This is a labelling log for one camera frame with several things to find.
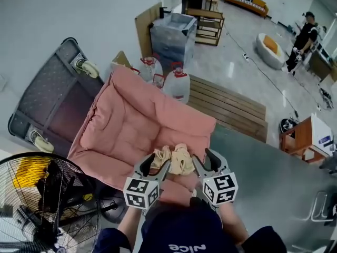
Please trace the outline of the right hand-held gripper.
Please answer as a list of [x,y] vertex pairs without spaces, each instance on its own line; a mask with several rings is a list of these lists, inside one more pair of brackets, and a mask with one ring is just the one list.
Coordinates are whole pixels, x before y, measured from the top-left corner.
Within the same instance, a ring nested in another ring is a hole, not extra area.
[[233,202],[239,188],[235,173],[229,172],[227,160],[221,154],[208,148],[205,149],[205,153],[210,161],[211,170],[224,173],[208,177],[209,171],[205,168],[199,157],[192,155],[195,172],[199,178],[203,179],[203,194],[214,207]]

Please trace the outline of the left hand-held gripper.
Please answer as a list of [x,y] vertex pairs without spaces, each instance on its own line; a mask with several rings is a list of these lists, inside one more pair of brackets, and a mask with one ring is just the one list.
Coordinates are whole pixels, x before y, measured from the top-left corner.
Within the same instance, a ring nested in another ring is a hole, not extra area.
[[169,172],[171,160],[168,159],[160,167],[157,174],[150,174],[155,154],[149,154],[134,166],[134,172],[126,178],[123,188],[126,205],[148,210],[160,196],[161,180],[165,180]]

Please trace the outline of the cream yellow cloth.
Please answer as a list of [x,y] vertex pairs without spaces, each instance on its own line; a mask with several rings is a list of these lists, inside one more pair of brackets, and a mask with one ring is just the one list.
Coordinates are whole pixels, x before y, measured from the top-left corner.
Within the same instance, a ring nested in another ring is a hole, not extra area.
[[154,150],[155,158],[151,164],[151,169],[160,169],[166,161],[170,161],[169,168],[170,180],[175,183],[183,185],[183,178],[188,177],[194,173],[195,167],[192,162],[192,157],[188,152],[187,146],[184,143],[179,143],[175,146],[173,151],[170,150],[168,145],[162,149]]

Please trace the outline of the pink cushioned sofa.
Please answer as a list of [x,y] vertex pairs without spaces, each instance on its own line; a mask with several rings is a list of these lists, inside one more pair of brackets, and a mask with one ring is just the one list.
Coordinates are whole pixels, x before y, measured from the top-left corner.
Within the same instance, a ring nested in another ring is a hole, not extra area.
[[118,66],[95,97],[68,159],[86,175],[122,190],[134,166],[165,145],[184,143],[204,161],[215,125],[215,118]]

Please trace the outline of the person's right forearm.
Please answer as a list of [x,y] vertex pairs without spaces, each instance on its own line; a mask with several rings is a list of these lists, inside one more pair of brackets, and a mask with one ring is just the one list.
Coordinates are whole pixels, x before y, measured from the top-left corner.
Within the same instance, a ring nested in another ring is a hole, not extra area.
[[241,245],[248,238],[248,231],[234,210],[232,203],[227,202],[219,206],[220,218],[224,231],[231,236],[236,245]]

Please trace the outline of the grey flat platform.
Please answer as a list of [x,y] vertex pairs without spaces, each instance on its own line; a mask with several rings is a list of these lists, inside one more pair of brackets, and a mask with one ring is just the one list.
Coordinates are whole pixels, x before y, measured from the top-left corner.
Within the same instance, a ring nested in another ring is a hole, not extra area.
[[234,206],[249,233],[272,226],[290,251],[316,250],[337,240],[335,223],[314,220],[337,193],[336,177],[221,125],[216,125],[210,147],[236,175]]

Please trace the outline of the person's navy shirt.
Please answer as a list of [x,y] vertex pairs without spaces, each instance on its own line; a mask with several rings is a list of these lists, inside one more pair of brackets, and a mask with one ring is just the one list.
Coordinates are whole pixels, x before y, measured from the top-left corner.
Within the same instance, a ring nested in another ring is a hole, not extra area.
[[193,197],[189,207],[155,204],[139,223],[135,241],[129,242],[117,228],[101,230],[93,253],[287,253],[287,249],[271,226],[236,245],[223,229],[219,209]]

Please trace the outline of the wooden side table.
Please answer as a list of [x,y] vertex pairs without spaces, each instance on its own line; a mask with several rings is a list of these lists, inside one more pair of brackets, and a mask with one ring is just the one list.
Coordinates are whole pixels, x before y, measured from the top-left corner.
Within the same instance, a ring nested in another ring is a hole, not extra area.
[[321,162],[333,156],[337,146],[337,135],[315,114],[281,133],[279,139],[281,151],[306,163]]

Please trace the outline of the small cardboard piece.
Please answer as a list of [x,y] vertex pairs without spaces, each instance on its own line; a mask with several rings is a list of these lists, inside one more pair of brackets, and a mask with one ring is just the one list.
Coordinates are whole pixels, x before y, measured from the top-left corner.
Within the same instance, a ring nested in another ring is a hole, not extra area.
[[132,66],[128,61],[125,53],[123,51],[119,51],[116,57],[114,57],[111,61],[111,68],[114,69],[117,66],[124,66],[126,68],[131,69]]

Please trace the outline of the large black standing fan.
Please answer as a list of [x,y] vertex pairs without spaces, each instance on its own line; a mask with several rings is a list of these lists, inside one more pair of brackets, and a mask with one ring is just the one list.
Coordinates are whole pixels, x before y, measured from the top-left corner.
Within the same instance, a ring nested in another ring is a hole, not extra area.
[[[16,189],[23,158],[48,158],[48,177]],[[0,253],[92,253],[98,234],[118,225],[123,194],[64,157],[27,152],[0,160]]]

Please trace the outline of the grey platform trolley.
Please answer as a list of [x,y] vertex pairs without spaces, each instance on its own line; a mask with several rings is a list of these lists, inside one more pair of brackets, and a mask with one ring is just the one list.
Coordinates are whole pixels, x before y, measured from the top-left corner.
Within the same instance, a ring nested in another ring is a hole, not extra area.
[[66,157],[104,82],[73,37],[66,38],[24,91],[10,135]]

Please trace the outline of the white round pet bed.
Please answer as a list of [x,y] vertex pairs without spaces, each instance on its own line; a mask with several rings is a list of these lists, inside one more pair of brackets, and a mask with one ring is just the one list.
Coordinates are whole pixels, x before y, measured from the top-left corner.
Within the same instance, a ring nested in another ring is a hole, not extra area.
[[256,37],[255,46],[260,58],[271,68],[280,70],[285,64],[285,54],[281,46],[271,37],[260,33]]

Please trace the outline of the brown cardboard sheet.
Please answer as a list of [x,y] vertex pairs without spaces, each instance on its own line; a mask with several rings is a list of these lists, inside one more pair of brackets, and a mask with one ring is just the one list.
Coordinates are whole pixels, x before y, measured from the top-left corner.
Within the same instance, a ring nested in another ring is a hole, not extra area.
[[161,6],[162,2],[159,2],[148,8],[135,18],[135,26],[141,49],[141,58],[152,55],[150,26],[153,21],[159,18]]

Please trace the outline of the brown cabinet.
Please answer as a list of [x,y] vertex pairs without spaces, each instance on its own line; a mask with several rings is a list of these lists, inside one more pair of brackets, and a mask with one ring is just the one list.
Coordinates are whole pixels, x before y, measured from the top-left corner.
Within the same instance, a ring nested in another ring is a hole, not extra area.
[[327,76],[330,76],[334,82],[337,82],[337,62],[329,56],[322,44],[318,44],[315,51],[309,59],[309,69],[322,82]]

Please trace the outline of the orange couch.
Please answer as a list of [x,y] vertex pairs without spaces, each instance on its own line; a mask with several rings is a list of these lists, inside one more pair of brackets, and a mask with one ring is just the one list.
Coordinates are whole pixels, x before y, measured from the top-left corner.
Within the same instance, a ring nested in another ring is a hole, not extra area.
[[231,4],[235,4],[247,10],[253,11],[263,18],[266,18],[269,8],[263,0],[225,0]]

